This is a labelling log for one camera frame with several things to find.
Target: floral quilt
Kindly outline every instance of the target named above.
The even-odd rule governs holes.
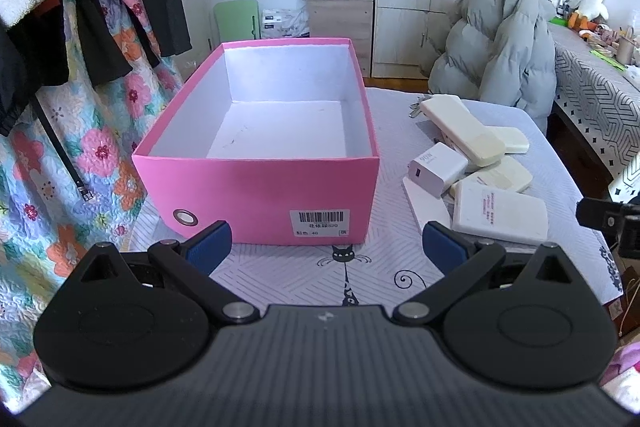
[[[122,245],[145,197],[131,153],[182,85],[170,58],[155,69],[146,60],[126,9],[138,17],[159,56],[142,0],[100,4],[133,71],[92,87],[75,3],[65,0],[70,79],[38,93],[93,199],[82,200],[30,110],[8,138],[0,137],[0,397],[14,411],[47,385],[33,350],[39,315],[92,244]]]

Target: ribbed gray surface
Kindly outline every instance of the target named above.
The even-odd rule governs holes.
[[[55,387],[20,416],[29,427],[613,427],[629,418],[595,386],[553,396],[493,389],[446,359],[429,331],[397,327],[379,307],[284,306],[221,331],[200,363],[159,387],[123,396]]]

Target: blue gripper pad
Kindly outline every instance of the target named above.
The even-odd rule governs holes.
[[[207,277],[231,253],[231,227],[216,221],[180,245],[180,254]]]
[[[476,253],[476,247],[460,234],[430,221],[422,230],[424,254],[444,275],[448,275]]]

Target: pink box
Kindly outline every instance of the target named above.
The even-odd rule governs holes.
[[[349,39],[222,44],[133,155],[164,222],[236,243],[362,243],[380,158]]]

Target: silver screw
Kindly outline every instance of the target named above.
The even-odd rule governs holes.
[[[230,319],[241,320],[250,317],[254,313],[254,306],[248,302],[231,302],[222,308],[223,314]]]
[[[429,307],[421,302],[405,302],[398,306],[398,313],[408,319],[423,319],[429,315]]]

